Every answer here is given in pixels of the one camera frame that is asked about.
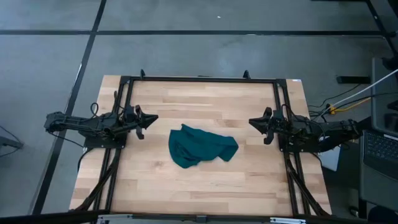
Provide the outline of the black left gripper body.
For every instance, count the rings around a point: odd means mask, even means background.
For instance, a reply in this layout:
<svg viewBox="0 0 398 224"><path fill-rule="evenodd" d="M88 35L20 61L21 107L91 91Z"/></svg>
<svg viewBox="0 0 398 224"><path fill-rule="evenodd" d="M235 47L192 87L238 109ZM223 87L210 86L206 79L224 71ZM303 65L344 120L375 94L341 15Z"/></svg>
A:
<svg viewBox="0 0 398 224"><path fill-rule="evenodd" d="M157 114L146 114L142 111L141 114L136 114L135 106L129 106L125 109L123 119L126 124L135 123L141 128L147 129L154 123L159 116Z"/></svg>

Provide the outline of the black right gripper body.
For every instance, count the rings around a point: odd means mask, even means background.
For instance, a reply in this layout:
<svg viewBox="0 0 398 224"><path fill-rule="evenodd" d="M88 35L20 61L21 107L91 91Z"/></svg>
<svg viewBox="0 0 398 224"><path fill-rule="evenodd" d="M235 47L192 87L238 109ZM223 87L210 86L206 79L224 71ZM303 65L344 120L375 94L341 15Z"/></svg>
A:
<svg viewBox="0 0 398 224"><path fill-rule="evenodd" d="M268 129L275 130L275 128L281 127L284 121L285 119L279 110L272 110L271 117L262 115L259 118L250 118L249 124L261 134L264 134Z"/></svg>

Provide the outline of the teal microfiber towel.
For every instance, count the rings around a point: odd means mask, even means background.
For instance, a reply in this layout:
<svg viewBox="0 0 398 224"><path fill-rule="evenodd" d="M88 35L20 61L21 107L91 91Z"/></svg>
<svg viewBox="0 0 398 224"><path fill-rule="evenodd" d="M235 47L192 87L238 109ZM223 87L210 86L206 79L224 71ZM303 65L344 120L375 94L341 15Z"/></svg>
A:
<svg viewBox="0 0 398 224"><path fill-rule="evenodd" d="M168 145L172 160L183 169L213 161L217 157L229 162L239 149L231 136L191 128L186 124L182 124L179 130L170 131Z"/></svg>

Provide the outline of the white box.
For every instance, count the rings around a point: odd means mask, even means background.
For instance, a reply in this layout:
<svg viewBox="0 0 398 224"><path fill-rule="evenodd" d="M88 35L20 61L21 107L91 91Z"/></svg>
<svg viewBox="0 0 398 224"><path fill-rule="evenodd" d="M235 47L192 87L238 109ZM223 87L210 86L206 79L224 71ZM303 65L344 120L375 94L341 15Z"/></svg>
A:
<svg viewBox="0 0 398 224"><path fill-rule="evenodd" d="M318 153L318 158L321 161L322 167L336 172L338 169L340 151L341 146L338 145L329 151Z"/></svg>

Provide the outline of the short black floor bar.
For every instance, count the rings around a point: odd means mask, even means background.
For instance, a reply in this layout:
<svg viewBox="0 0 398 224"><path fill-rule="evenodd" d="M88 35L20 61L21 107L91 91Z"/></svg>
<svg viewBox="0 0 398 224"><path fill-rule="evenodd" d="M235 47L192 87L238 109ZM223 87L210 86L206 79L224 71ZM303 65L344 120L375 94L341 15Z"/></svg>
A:
<svg viewBox="0 0 398 224"><path fill-rule="evenodd" d="M339 84L370 84L369 77L356 77L356 76L337 76L336 81Z"/></svg>

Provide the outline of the laptop keyboard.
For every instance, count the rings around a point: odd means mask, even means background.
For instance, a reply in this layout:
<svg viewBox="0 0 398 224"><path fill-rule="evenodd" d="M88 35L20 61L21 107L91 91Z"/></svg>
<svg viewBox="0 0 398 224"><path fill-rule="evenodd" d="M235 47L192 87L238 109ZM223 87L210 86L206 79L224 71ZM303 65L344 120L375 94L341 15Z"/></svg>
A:
<svg viewBox="0 0 398 224"><path fill-rule="evenodd" d="M363 163L398 180L398 140L374 131L365 131L363 137Z"/></svg>

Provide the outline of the grey desk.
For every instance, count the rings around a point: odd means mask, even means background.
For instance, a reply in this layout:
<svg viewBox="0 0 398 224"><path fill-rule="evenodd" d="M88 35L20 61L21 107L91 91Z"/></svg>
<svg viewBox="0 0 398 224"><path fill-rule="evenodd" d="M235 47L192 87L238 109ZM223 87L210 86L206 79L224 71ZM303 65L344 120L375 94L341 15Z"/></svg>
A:
<svg viewBox="0 0 398 224"><path fill-rule="evenodd" d="M371 128L398 140L398 68L386 68L381 59L373 60L371 74ZM360 142L360 199L398 212L398 180L383 175L363 163L364 137Z"/></svg>

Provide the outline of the grey chair leg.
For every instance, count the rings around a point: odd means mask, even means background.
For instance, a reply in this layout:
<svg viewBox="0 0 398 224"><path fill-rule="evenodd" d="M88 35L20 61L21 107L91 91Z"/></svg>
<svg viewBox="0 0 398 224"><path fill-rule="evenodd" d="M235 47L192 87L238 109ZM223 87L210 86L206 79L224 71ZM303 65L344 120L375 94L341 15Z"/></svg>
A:
<svg viewBox="0 0 398 224"><path fill-rule="evenodd" d="M6 138L6 137L0 135L0 148L2 148L3 146L14 148L14 150L11 152L7 152L5 154L0 154L0 158L8 156L10 154L13 154L24 147L24 143L17 136L12 134L10 131L8 131L6 128L4 128L1 125L0 125L0 129L2 129L3 131L5 131L6 133L8 133L9 135L11 135L14 138L14 139L9 139L9 138Z"/></svg>

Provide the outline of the black crossbeam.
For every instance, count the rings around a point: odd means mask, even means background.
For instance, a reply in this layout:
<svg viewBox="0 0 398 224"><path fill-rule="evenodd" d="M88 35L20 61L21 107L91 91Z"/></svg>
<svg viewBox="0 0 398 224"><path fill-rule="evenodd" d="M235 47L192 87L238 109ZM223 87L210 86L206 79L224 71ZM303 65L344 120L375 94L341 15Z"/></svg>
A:
<svg viewBox="0 0 398 224"><path fill-rule="evenodd" d="M82 224L113 219L130 220L177 220L195 223L207 222L260 222L270 223L270 217L296 218L306 220L307 224L398 224L398 222L374 222L369 220L354 220L336 216L294 215L284 216L244 216L244 215L176 215L155 213L109 213L107 210L72 211L63 213L45 213L38 215L23 215L0 217L0 224Z"/></svg>

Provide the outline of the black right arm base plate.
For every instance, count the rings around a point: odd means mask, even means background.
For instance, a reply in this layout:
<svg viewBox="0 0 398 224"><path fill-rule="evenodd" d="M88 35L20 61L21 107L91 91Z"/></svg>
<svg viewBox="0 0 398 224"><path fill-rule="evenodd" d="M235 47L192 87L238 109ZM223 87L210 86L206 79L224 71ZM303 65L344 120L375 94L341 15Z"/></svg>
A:
<svg viewBox="0 0 398 224"><path fill-rule="evenodd" d="M288 138L279 138L279 146L282 152L320 152L321 147L315 140L289 140Z"/></svg>

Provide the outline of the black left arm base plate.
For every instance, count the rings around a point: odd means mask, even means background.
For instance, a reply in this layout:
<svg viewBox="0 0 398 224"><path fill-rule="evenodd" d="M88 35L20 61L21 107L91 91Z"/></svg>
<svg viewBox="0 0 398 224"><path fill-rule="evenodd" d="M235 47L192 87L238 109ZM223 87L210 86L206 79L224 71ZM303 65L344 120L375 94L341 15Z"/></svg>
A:
<svg viewBox="0 0 398 224"><path fill-rule="evenodd" d="M104 149L117 149L123 148L126 145L127 136L123 135L118 138L101 138L101 137L87 137L85 138L84 147L104 148Z"/></svg>

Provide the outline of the black metal table frame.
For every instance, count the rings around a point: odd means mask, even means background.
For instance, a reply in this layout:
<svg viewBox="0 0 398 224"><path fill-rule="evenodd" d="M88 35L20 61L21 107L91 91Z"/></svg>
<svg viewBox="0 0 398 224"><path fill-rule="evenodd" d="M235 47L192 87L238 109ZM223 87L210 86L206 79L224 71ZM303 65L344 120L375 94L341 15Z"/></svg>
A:
<svg viewBox="0 0 398 224"><path fill-rule="evenodd" d="M114 213L290 216L307 213L287 177L277 141L263 143L249 119L266 107L291 103L306 115L301 82L276 79L205 77L103 77L96 102L111 110L114 92L158 120L140 140L134 133L122 149L115 184L105 185L100 208ZM169 153L169 134L182 124L235 138L239 149L229 162L217 158L183 169Z"/></svg>

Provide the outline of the silver metal bracket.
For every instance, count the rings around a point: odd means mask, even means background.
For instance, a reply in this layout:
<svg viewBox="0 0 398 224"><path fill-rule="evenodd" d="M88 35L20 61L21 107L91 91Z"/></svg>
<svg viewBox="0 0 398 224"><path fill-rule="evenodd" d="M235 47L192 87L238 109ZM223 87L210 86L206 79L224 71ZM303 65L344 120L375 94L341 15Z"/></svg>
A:
<svg viewBox="0 0 398 224"><path fill-rule="evenodd" d="M307 224L306 220L296 218L270 217L270 223L275 224Z"/></svg>

